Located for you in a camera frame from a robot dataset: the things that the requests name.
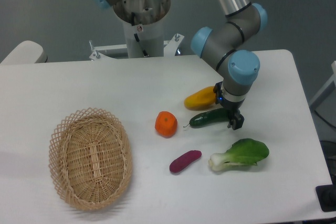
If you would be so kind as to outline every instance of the green leaf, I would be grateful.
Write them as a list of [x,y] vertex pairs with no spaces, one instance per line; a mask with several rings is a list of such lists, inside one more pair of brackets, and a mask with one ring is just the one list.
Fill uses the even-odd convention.
[[219,171],[232,166],[257,165],[269,155],[267,146],[251,138],[244,138],[232,145],[225,153],[214,153],[208,163],[212,170]]
[[269,149],[263,142],[244,138],[232,145],[225,152],[229,157],[230,163],[241,163],[245,165],[256,165],[260,160],[263,160],[269,155]]

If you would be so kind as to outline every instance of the yellow bell pepper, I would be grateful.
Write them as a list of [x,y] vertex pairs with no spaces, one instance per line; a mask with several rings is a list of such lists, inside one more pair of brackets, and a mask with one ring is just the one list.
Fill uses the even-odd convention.
[[207,87],[199,90],[184,100],[184,106],[187,109],[195,110],[202,109],[215,103],[216,94],[214,93],[214,87]]

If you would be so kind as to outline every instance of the cucumber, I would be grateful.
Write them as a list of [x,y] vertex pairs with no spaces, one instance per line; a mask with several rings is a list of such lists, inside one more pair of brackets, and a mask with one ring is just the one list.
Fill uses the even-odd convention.
[[190,119],[191,128],[202,128],[212,123],[228,121],[228,111],[225,108],[206,111]]

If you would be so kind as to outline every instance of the woven basket rim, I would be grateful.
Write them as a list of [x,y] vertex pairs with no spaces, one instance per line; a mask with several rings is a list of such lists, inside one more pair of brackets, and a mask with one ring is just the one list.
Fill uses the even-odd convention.
[[[70,178],[68,177],[67,151],[69,143],[71,142],[71,137],[74,133],[83,127],[88,127],[90,125],[103,125],[104,127],[111,129],[112,123],[114,124],[114,134],[118,133],[121,137],[123,137],[123,139],[114,140],[121,153],[120,155],[123,163],[122,178],[117,189],[104,200],[99,202],[87,201],[78,197],[72,187]],[[87,110],[76,111],[75,113],[67,116],[64,120],[62,120],[61,124],[57,125],[57,128],[54,130],[54,134],[51,137],[49,147],[49,168],[57,193],[73,207],[81,210],[95,210],[113,203],[128,187],[132,174],[132,155],[130,144],[123,125],[119,119],[110,112],[97,108],[88,108]]]

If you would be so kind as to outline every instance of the wicker basket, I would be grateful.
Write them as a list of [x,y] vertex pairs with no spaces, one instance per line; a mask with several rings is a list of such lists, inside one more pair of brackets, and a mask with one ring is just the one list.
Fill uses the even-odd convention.
[[127,188],[132,155],[120,121],[102,109],[77,111],[51,136],[49,168],[60,198],[80,210],[113,203]]

